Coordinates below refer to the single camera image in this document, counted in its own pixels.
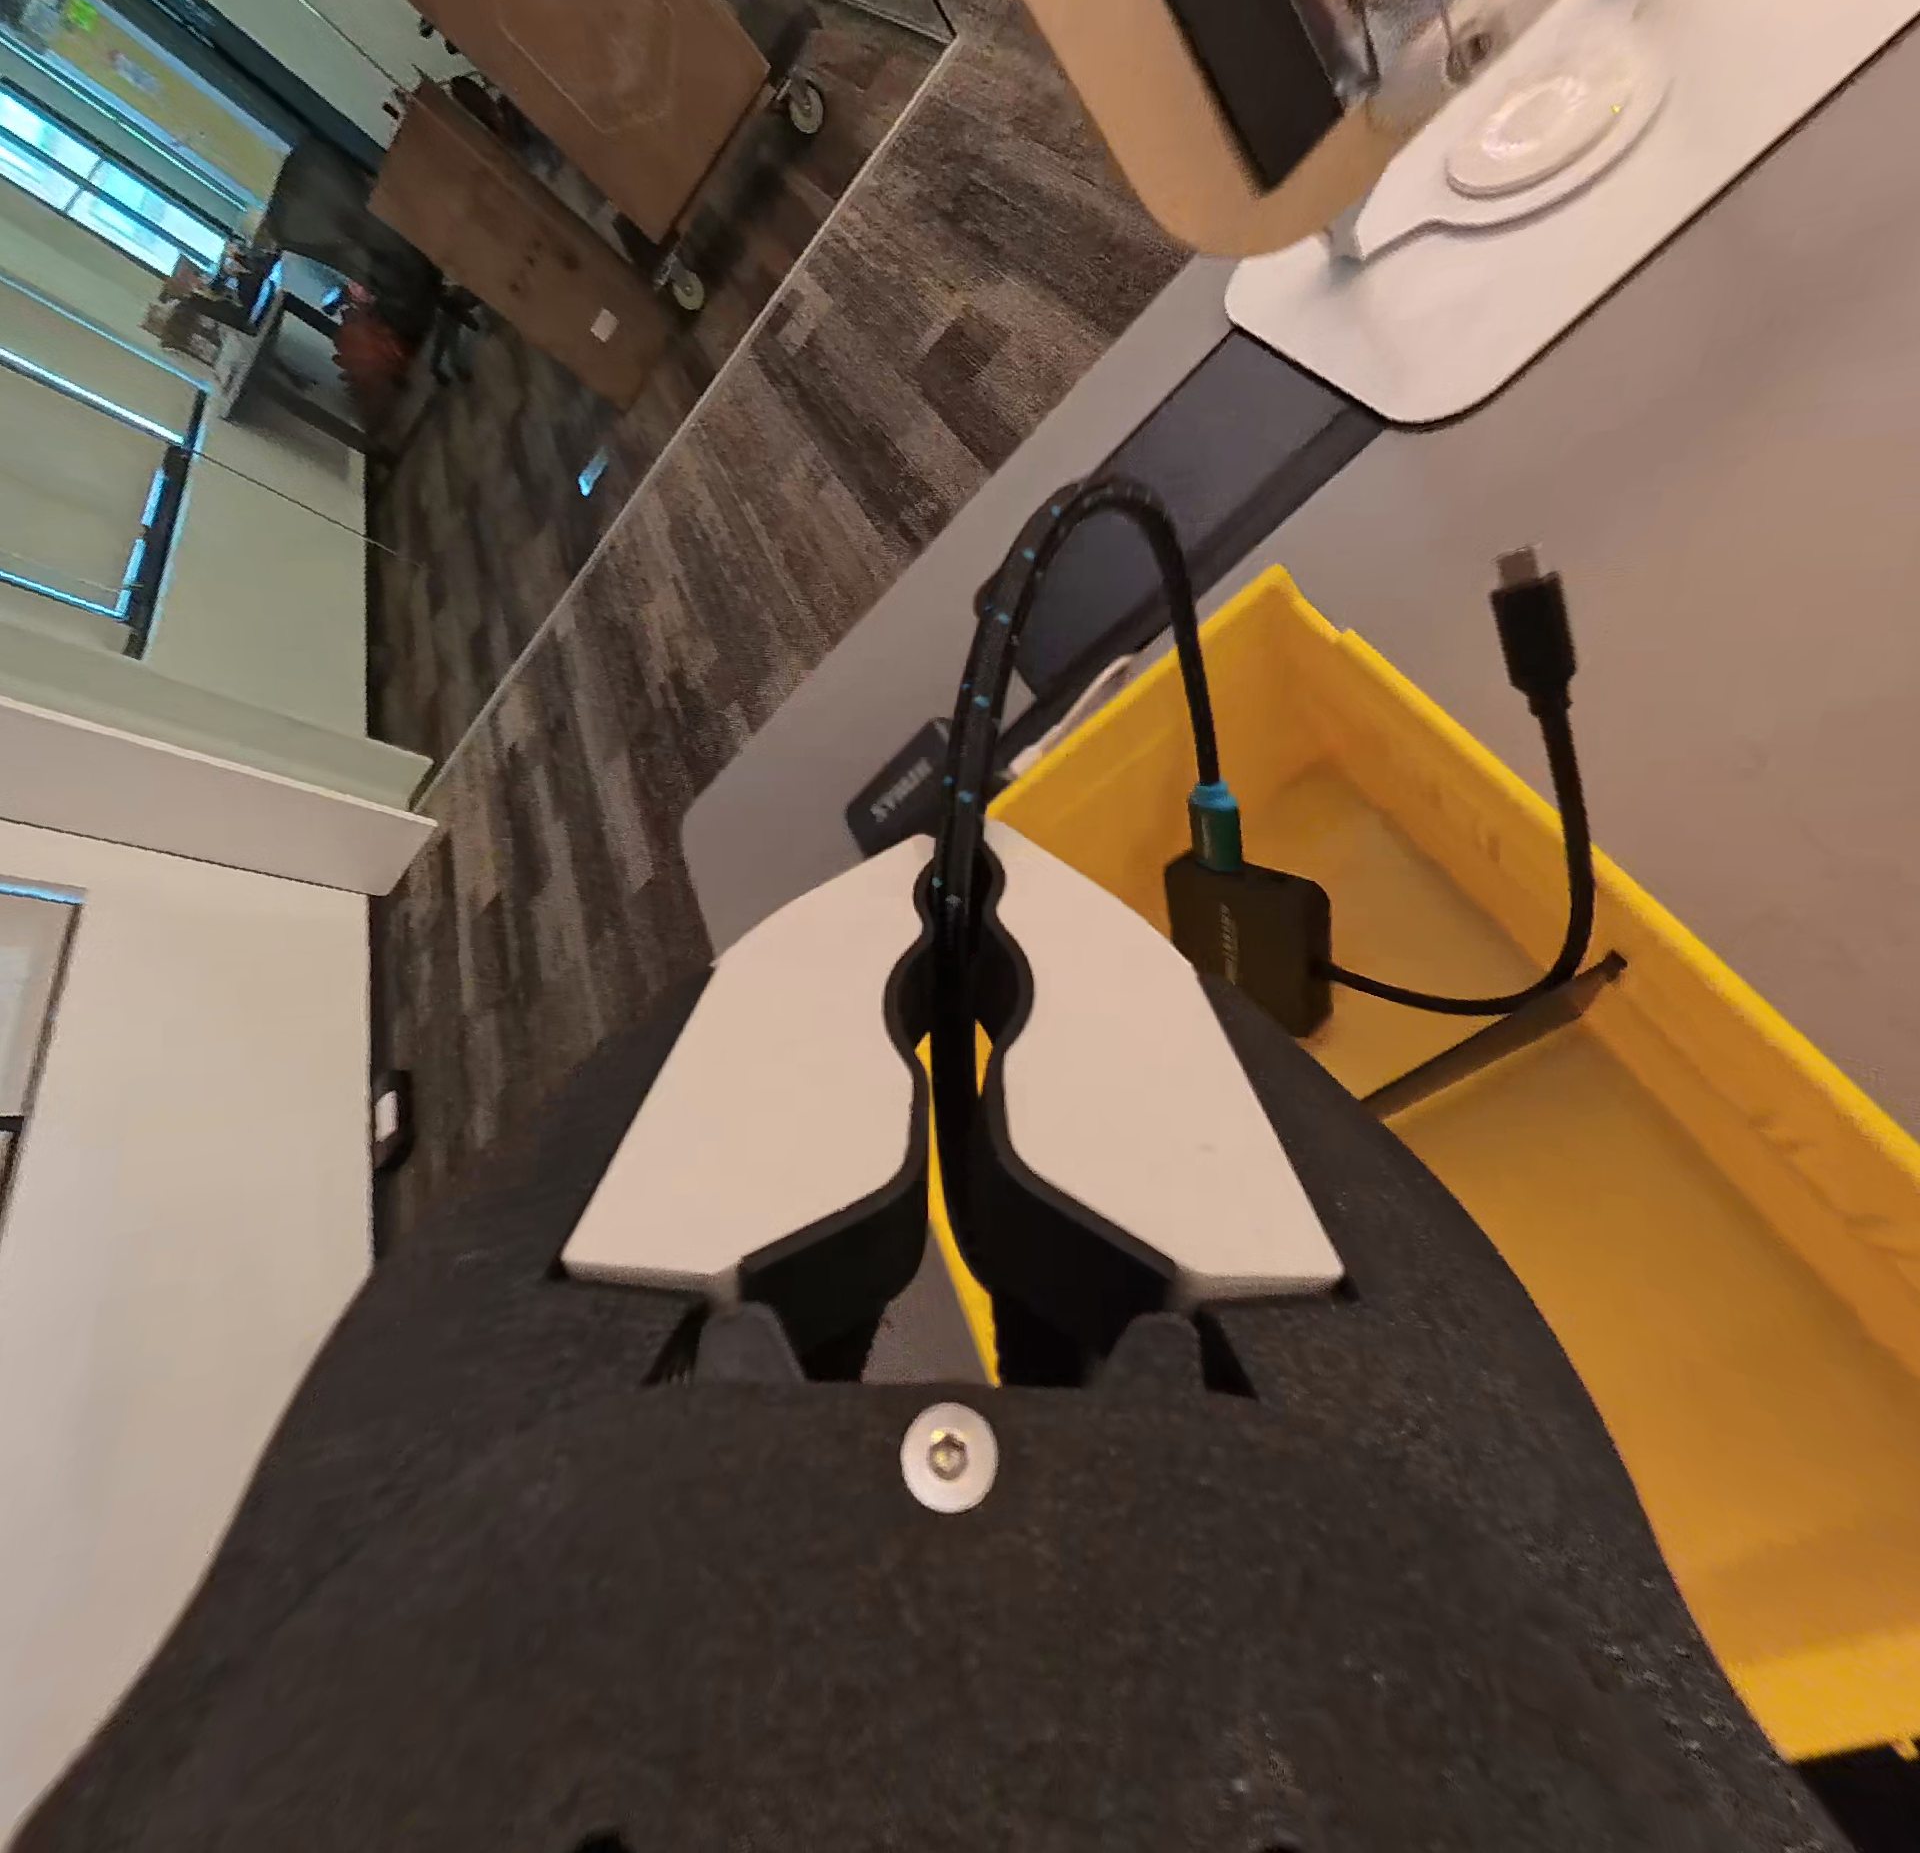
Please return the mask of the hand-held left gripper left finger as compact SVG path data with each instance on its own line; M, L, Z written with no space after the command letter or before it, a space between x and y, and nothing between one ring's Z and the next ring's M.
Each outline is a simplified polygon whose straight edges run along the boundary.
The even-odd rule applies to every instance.
M559 1268L771 1309L855 1380L926 1251L926 916L909 836L779 907L707 969Z

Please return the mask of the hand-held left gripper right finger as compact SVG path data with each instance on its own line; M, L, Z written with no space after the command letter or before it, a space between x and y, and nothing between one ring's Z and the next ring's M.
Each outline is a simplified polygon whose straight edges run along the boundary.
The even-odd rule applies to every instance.
M1080 1383L1141 1314L1321 1297L1338 1245L1207 982L1115 892L981 833L961 1251L996 1383Z

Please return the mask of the black hdmi adapter hub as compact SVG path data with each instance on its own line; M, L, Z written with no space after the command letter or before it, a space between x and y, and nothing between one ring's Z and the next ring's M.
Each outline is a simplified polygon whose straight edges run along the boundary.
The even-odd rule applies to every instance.
M1297 1039L1306 1039L1332 1017L1334 991L1437 1017L1497 1021L1527 998L1569 983L1582 969L1596 931L1596 859L1571 732L1578 650L1569 592L1561 577L1544 568L1536 548L1510 548L1499 555L1489 603L1507 685L1525 695L1549 756L1569 867L1569 925L1544 973L1522 991L1468 998L1412 991L1338 965L1332 957L1329 890L1302 876L1247 859L1241 805L1217 765L1211 690L1191 577L1176 572L1164 583L1173 650L1197 754L1197 783L1186 790L1186 850L1170 859L1162 872L1173 946L1201 973L1222 978L1241 991Z

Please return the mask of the yellow plastic bin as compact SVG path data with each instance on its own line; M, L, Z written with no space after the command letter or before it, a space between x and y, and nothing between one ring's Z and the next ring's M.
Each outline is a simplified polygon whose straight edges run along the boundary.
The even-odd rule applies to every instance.
M1332 957L1437 993L1561 944L1549 799L1284 571L1204 630L1242 842ZM1917 1754L1917 1142L1614 861L1571 1023L1384 1123L1522 1278L1733 1687Z

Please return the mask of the black desk control box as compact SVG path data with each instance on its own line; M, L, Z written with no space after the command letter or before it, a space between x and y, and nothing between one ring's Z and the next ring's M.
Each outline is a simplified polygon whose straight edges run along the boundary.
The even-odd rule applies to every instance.
M909 836L938 836L954 796L950 715L926 719L843 805L860 859L876 859Z

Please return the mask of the black bin divider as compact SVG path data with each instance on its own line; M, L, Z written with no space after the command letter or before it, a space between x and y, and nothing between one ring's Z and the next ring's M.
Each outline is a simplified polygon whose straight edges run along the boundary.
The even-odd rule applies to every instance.
M1569 983L1558 983L1552 993L1527 998L1510 1014L1497 1017L1493 1023L1473 1032L1456 1047L1425 1058L1422 1065L1401 1071L1384 1087L1362 1096L1362 1105L1376 1118L1391 1122L1471 1077L1497 1068L1499 1061L1546 1042L1552 1035L1578 1023L1591 1004L1607 993L1621 973L1627 972L1627 957L1611 950L1591 969L1573 973Z

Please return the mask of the white display stand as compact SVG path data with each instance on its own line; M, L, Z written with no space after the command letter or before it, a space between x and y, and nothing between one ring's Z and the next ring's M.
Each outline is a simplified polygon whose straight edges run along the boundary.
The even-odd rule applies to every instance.
M1499 230L1441 222L1448 108L1499 66L1629 25L1670 67L1661 119L1596 188ZM1917 0L1555 0L1391 162L1334 236L1247 257L1227 324L1391 425L1499 394L1864 66Z

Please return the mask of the cluttered office desk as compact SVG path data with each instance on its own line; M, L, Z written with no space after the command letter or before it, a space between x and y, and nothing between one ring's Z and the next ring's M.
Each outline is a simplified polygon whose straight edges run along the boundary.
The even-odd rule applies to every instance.
M288 416L387 465L387 431L443 295L443 268L387 228L343 254L304 254L254 222L214 264L182 254L141 326L206 376L214 416Z

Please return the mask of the cardboard box with white label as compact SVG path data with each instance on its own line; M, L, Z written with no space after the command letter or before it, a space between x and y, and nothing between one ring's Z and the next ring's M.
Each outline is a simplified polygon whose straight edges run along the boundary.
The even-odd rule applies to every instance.
M648 386L676 320L645 272L438 83L405 96L368 207L599 399Z

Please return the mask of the large office window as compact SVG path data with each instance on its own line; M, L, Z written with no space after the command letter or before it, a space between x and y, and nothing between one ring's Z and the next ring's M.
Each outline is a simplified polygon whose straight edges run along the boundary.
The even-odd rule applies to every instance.
M311 541L359 491L264 363L167 329L223 281L284 141L121 0L2 0L2 616L136 650L167 580L273 526Z

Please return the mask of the rounded wooden panel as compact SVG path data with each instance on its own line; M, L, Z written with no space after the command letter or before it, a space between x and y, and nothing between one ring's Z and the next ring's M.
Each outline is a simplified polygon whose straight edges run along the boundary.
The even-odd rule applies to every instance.
M1447 106L1437 32L1376 38L1366 0L1309 0L1345 113L1271 193L1256 189L1164 0L1023 0L1134 196L1201 254L1275 254L1357 207Z

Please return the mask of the clear plastic disc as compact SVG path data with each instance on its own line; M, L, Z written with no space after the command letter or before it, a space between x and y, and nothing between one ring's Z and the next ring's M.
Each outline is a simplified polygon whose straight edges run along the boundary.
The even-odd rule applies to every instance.
M1611 173L1661 119L1668 58L1629 25L1591 25L1448 108L1441 222L1499 230Z

